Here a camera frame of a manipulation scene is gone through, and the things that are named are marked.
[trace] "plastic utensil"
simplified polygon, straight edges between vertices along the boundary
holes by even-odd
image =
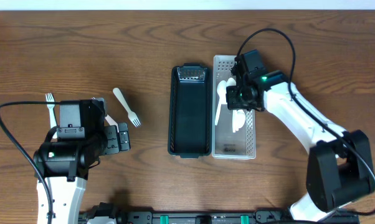
[[[111,125],[115,125],[117,127],[117,132],[120,132],[120,130],[118,129],[118,123],[110,116],[110,115],[106,115],[105,116],[105,119],[107,121],[107,123],[111,126]]]
[[[53,95],[51,93],[46,93],[45,98],[46,98],[46,102],[54,102],[55,101],[55,98],[53,97]],[[51,105],[46,105],[46,106],[48,107],[48,110],[49,110],[50,128],[53,128],[53,127],[57,126],[55,111],[54,111],[55,105],[51,104]],[[53,135],[53,139],[57,139],[57,133],[55,133]]]
[[[236,110],[233,110],[232,112],[232,131],[235,133],[236,130]]]
[[[226,81],[226,87],[228,87],[228,86],[234,86],[234,85],[236,85],[236,81],[235,81],[232,77],[230,77],[230,78]]]
[[[115,97],[117,97],[118,101],[124,106],[126,112],[128,112],[128,118],[130,119],[132,124],[135,125],[135,127],[139,127],[140,121],[138,119],[138,116],[136,115],[135,112],[133,112],[130,109],[130,107],[126,103],[126,100],[125,100],[123,94],[121,93],[121,90],[119,88],[114,88],[113,93],[114,93]]]
[[[245,113],[243,110],[237,110],[235,116],[235,128],[238,131],[240,128],[244,126],[245,123]]]
[[[217,112],[215,115],[215,125],[218,125],[219,115],[221,113],[221,105],[226,104],[226,81],[222,80],[218,83],[217,93],[219,95]]]

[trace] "perforated plastic basket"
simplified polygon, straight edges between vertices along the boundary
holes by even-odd
[[[219,101],[217,85],[220,81],[234,78],[230,69],[235,56],[216,55],[212,79],[212,156],[217,159],[255,158],[255,117],[254,111],[245,111],[245,124],[236,133],[232,131],[232,111],[227,105],[221,106],[218,125],[215,126],[216,106]]]

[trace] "wood grain surface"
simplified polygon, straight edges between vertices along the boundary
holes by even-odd
[[[0,12],[0,103],[43,101],[48,92],[57,101],[102,96],[121,122],[128,117],[112,89],[123,91],[142,127],[129,123],[131,151],[103,157],[90,171],[82,210],[100,202],[157,211],[288,207],[306,192],[307,154],[269,113],[255,114],[254,160],[167,152],[171,69],[212,66],[215,55],[236,54],[264,27],[294,42],[294,82],[305,98],[335,123],[368,135],[375,169],[375,11]],[[269,70],[288,72],[291,51],[280,36],[260,34],[245,50],[254,48]],[[2,116],[33,155],[50,128],[47,108],[14,106]],[[0,223],[36,223],[36,181],[0,129]],[[375,194],[351,207],[374,206]],[[361,221],[375,223],[375,216]]]

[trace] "plastic fork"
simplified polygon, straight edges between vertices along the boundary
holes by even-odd
[[[140,121],[138,119],[138,116],[136,115],[135,112],[133,112],[130,109],[130,107],[126,103],[126,101],[124,99],[124,96],[121,93],[121,90],[119,88],[114,88],[113,89],[113,93],[114,93],[115,97],[117,97],[118,101],[124,106],[126,112],[128,112],[128,118],[130,119],[130,121],[132,122],[132,124],[135,125],[135,127],[139,127],[140,126]]]
[[[110,115],[106,115],[105,119],[109,125],[115,125],[117,127],[117,132],[120,132],[118,129],[118,123]]]
[[[46,93],[45,98],[46,98],[46,102],[54,102],[55,101],[55,98],[53,97],[53,95],[51,93]],[[49,110],[50,128],[53,128],[53,127],[57,126],[55,111],[54,111],[55,105],[49,104],[49,105],[46,105],[46,106],[48,107],[48,110]],[[53,135],[53,139],[57,139],[57,133],[55,133]]]

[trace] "black cable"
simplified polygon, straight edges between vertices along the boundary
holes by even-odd
[[[292,97],[292,100],[294,100],[294,102],[310,117],[312,118],[315,122],[317,122],[324,130],[328,131],[330,134],[332,134],[336,139],[338,139],[339,141],[341,141],[345,147],[350,151],[352,152],[361,162],[362,164],[365,166],[365,168],[368,170],[370,176],[372,177],[372,179],[374,180],[374,183],[375,183],[375,174],[374,172],[372,171],[372,169],[369,167],[368,163],[363,159],[363,157],[355,151],[355,149],[347,142],[345,141],[339,134],[335,133],[332,129],[330,129],[327,124],[323,124],[322,121],[320,121],[315,115],[313,115],[310,111],[308,111],[295,97],[295,94],[293,94],[293,91],[292,91],[292,80],[293,80],[293,73],[294,73],[294,67],[295,67],[295,49],[294,49],[294,45],[293,45],[293,42],[292,40],[290,40],[290,38],[285,34],[283,33],[282,31],[280,30],[277,30],[277,29],[274,29],[274,28],[264,28],[264,29],[260,29],[258,30],[257,32],[254,32],[253,34],[251,34],[242,44],[242,46],[240,47],[239,51],[237,52],[237,56],[240,55],[244,45],[255,35],[263,32],[263,31],[273,31],[273,32],[276,32],[280,35],[282,35],[286,40],[287,42],[290,44],[290,47],[292,48],[292,53],[293,53],[293,62],[292,62],[292,69],[290,70],[290,78],[288,80],[288,92],[290,94],[290,96]],[[349,212],[351,214],[354,214],[354,215],[363,215],[363,216],[369,216],[369,215],[374,215],[375,214],[375,209],[370,211],[370,212],[357,212],[357,211],[354,211],[354,210],[347,210],[345,212]]]
[[[92,169],[95,166],[99,166],[99,164],[100,164],[100,158],[98,157],[98,162],[95,165],[92,165],[92,166],[88,167],[88,169]]]
[[[10,102],[10,103],[1,104],[0,109],[4,106],[11,106],[11,105],[49,105],[49,104],[59,105],[60,103],[59,102],[44,102],[44,101],[19,101],[19,102]],[[1,126],[2,130],[5,132],[5,134],[8,136],[8,138],[13,142],[13,144],[21,152],[21,154],[28,160],[28,162],[30,163],[32,168],[34,168],[34,170],[35,170],[35,172],[38,176],[39,181],[41,181],[42,184],[44,185],[46,197],[48,198],[48,209],[49,209],[48,216],[47,216],[48,224],[51,224],[52,223],[52,217],[53,217],[53,200],[52,200],[52,196],[51,196],[50,191],[49,191],[49,187],[46,184],[46,181],[44,179],[44,176],[41,174],[37,165],[31,159],[31,157],[28,155],[26,150],[23,149],[23,147],[20,145],[20,143],[18,143],[18,141],[14,138],[14,136],[11,134],[11,132],[7,129],[7,127],[5,126],[5,124],[2,121],[1,115],[0,115],[0,126]]]

